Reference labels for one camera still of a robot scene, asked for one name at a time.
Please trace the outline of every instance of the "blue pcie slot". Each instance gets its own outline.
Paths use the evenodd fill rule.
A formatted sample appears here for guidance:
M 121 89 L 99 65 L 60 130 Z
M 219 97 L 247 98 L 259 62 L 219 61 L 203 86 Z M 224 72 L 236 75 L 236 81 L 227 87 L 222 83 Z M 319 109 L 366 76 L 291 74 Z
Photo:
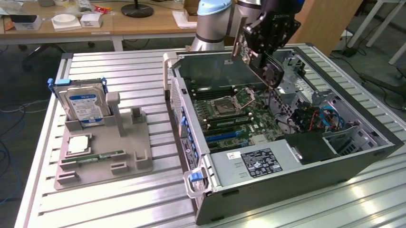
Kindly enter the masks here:
M 235 138 L 236 136 L 240 135 L 240 133 L 242 133 L 242 131 L 236 131 L 236 132 L 226 133 L 226 134 L 222 134 L 222 135 L 207 136 L 206 141 L 212 142 L 212 141 L 218 141 L 218 140 L 222 140 L 222 139 Z

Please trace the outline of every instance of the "red object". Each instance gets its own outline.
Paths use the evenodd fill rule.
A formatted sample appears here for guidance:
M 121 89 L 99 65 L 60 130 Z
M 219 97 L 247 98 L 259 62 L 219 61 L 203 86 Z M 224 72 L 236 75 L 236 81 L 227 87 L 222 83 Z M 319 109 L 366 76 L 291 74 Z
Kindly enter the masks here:
M 100 13 L 103 13 L 103 14 L 105 14 L 105 13 L 108 13 L 108 11 L 111 11 L 112 10 L 112 8 L 109 8 L 109 7 L 101 7 L 101 6 L 96 6 L 95 5 L 95 11 L 96 12 L 100 12 Z
M 310 128 L 308 128 L 308 130 L 311 130 L 311 127 L 312 127 L 312 121 L 314 121 L 314 119 L 315 119 L 316 112 L 318 112 L 318 110 L 315 110 L 315 112 L 312 113 L 312 116 L 311 116 L 311 121 L 310 121 Z

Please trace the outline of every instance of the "hard drive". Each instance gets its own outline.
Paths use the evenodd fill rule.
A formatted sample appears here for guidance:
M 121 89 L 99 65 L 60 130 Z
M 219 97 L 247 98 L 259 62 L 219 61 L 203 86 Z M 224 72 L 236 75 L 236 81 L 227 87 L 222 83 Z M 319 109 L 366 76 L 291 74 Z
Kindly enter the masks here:
M 105 102 L 105 79 L 48 80 L 48 87 L 55 93 L 69 121 L 79 120 L 83 127 L 104 124 L 103 117 L 111 115 Z

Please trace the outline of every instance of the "white box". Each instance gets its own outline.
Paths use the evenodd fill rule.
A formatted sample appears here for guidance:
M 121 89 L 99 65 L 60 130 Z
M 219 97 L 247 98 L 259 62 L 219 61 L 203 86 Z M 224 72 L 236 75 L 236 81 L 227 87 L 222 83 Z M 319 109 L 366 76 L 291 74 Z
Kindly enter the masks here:
M 80 24 L 84 28 L 100 28 L 101 23 L 103 20 L 99 13 L 84 14 L 80 18 Z
M 81 25 L 77 18 L 69 14 L 60 14 L 52 18 L 55 32 L 80 29 Z
M 332 51 L 343 51 L 346 49 L 346 44 L 350 43 L 350 39 L 352 38 L 352 33 L 344 30 L 342 32 L 340 40 L 338 41 Z
M 39 30 L 43 20 L 39 15 L 11 15 L 16 30 Z

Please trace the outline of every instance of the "blue cable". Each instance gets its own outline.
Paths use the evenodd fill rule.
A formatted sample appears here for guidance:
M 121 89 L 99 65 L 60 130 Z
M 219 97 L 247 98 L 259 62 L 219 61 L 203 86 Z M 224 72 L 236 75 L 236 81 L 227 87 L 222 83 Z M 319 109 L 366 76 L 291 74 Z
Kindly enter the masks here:
M 324 106 L 324 107 L 320 108 L 320 115 L 319 115 L 319 117 L 322 118 L 322 121 L 323 121 L 324 125 L 330 126 L 328 122 L 324 120 L 324 113 L 323 113 L 324 110 L 330 110 L 330 111 L 334 112 L 334 114 L 336 115 L 338 121 L 339 121 L 339 123 L 342 124 L 342 127 L 343 127 L 343 125 L 344 125 L 343 119 L 340 118 L 340 115 L 338 115 L 336 110 L 331 106 Z
M 0 160 L 0 162 L 3 162 L 4 161 L 4 159 L 7 158 L 7 154 L 5 154 L 5 152 L 4 151 L 0 151 L 1 153 L 3 153 L 3 155 L 4 155 L 4 157 L 1 158 L 1 160 Z
M 9 116 L 7 114 L 0 114 L 1 117 L 5 117 L 7 119 L 15 119 L 15 120 L 20 120 L 19 117 L 13 117 L 13 116 Z M 24 119 L 21 119 L 21 127 L 20 129 L 13 133 L 11 134 L 7 138 L 1 139 L 1 141 L 7 141 L 7 140 L 11 140 L 15 136 L 17 136 L 17 134 L 23 131 L 24 127 L 25 127 L 25 121 Z
M 16 164 L 15 164 L 15 160 L 13 160 L 13 157 L 11 156 L 11 154 L 8 153 L 8 151 L 5 150 L 0 150 L 0 152 L 5 155 L 5 156 L 8 156 L 9 157 L 9 159 L 11 159 L 11 163 L 12 163 L 12 168 L 13 168 L 13 173 L 15 173 L 15 176 L 16 176 L 16 178 L 17 178 L 17 185 L 16 185 L 16 187 L 15 187 L 15 190 L 13 190 L 13 192 L 9 194 L 9 196 L 0 202 L 0 206 L 3 205 L 3 203 L 11 198 L 11 197 L 13 197 L 13 195 L 17 193 L 17 191 L 20 190 L 20 188 L 21 188 L 21 177 L 20 177 L 20 172 L 19 172 L 19 170 L 17 170 L 17 166 L 16 166 Z

